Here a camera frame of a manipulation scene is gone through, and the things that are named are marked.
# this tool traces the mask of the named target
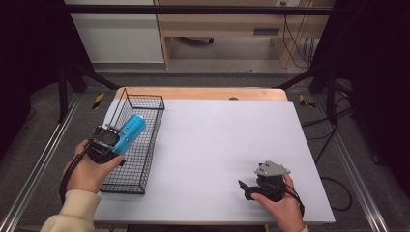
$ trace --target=yellow and black tape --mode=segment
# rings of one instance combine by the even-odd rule
[[[307,106],[307,107],[310,107],[310,108],[316,108],[316,104],[315,103],[307,103],[305,101],[305,97],[303,95],[299,95],[299,105]]]
[[[98,109],[103,100],[103,94],[98,94],[93,104],[93,109]]]

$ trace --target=white tabletop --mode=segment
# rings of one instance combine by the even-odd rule
[[[238,184],[256,186],[253,171],[266,160],[292,172],[306,223],[335,221],[291,101],[164,103],[146,194],[99,193],[95,221],[271,223],[275,219],[247,201]],[[105,120],[111,117],[112,108]]]

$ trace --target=aluminum rail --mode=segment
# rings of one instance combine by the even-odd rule
[[[53,157],[54,151],[57,148],[64,132],[66,131],[66,128],[75,113],[81,97],[81,94],[74,94],[71,105],[69,106],[70,110],[67,114],[67,117],[63,122],[57,125],[53,135],[51,135],[50,139],[48,140],[47,145],[45,146],[39,160],[36,163],[36,166],[33,168],[33,171],[24,184],[24,187],[21,189],[20,194],[15,200],[15,203],[1,221],[0,232],[11,232],[14,231],[17,227],[18,221],[20,220],[25,208],[27,207],[28,202],[33,196],[33,193],[36,190],[36,187],[39,184],[49,161]]]
[[[347,10],[301,7],[152,6],[152,5],[44,5],[48,11],[89,14],[206,14],[206,15],[346,15]]]
[[[322,115],[326,116],[325,103],[323,102],[323,98],[319,98],[316,95],[313,95],[313,98],[317,103]],[[327,122],[328,128],[331,131],[332,126],[329,121]],[[334,142],[335,148],[337,149],[339,154],[340,161],[343,164],[347,177],[352,184],[353,190],[356,192],[356,196],[358,197],[359,202],[362,205],[362,209],[365,212],[371,229],[374,232],[388,232],[389,228],[387,227],[387,224],[383,219],[383,216],[381,215],[379,209],[377,208],[377,205],[374,202],[373,197],[371,196],[370,191],[368,190],[366,183],[362,178],[362,175],[359,173],[358,168],[351,159],[349,152],[347,151],[347,148],[344,145],[343,140],[341,139],[341,136],[337,132],[337,130],[335,131]]]

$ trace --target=wire mesh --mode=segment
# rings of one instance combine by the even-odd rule
[[[125,153],[126,163],[114,169],[105,179],[102,192],[145,193],[164,110],[162,96],[129,95],[127,89],[124,89],[110,124],[121,128],[136,114],[145,120],[147,126]]]

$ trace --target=gray floor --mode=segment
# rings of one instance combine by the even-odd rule
[[[213,44],[176,40],[174,45],[169,70],[151,64],[133,66],[134,68],[139,67],[138,72],[130,66],[118,66],[114,67],[115,69],[112,66],[109,69],[102,66],[100,71],[105,72],[101,72],[101,75],[115,83],[129,86],[272,87],[304,70],[295,66],[287,70],[282,69],[269,39],[216,38]],[[303,64],[300,59],[297,62],[299,65]],[[102,87],[95,81],[87,79],[87,82],[90,87],[84,95],[81,95],[78,109],[70,126],[65,131],[25,212],[21,215],[18,224],[20,229],[29,228],[27,226],[40,226],[47,217],[59,211],[61,204],[57,192],[61,170],[71,157],[73,146],[103,120],[114,91]],[[306,88],[308,83],[309,79],[287,91],[288,99],[294,102],[301,123],[323,117],[318,107],[311,108],[299,104],[301,94],[305,97],[306,102],[319,104],[324,100],[322,95],[309,94]],[[102,104],[99,109],[92,110],[91,105],[100,92],[105,93]],[[337,98],[342,98],[342,95],[337,94]],[[57,126],[59,113],[57,86],[53,84],[35,93],[32,96],[32,107],[32,117],[28,118],[7,155],[0,161],[0,218],[3,218],[12,207]],[[337,111],[348,107],[348,101],[341,100]],[[324,136],[329,131],[326,123],[304,128],[314,158],[322,149],[326,137],[311,138]],[[399,188],[389,168],[373,163],[372,152],[354,118],[351,118],[349,114],[340,116],[337,134],[342,138],[350,157],[363,176],[390,231],[410,231],[409,200]],[[317,168],[321,176],[334,178],[347,186],[353,194],[353,205],[347,211],[334,210],[336,223],[311,226],[309,230],[372,231],[335,145],[335,141],[332,140],[318,162]],[[346,206],[348,203],[346,192],[332,182],[324,181],[323,183],[332,205],[337,208]],[[106,228],[107,225],[99,224],[98,227]]]

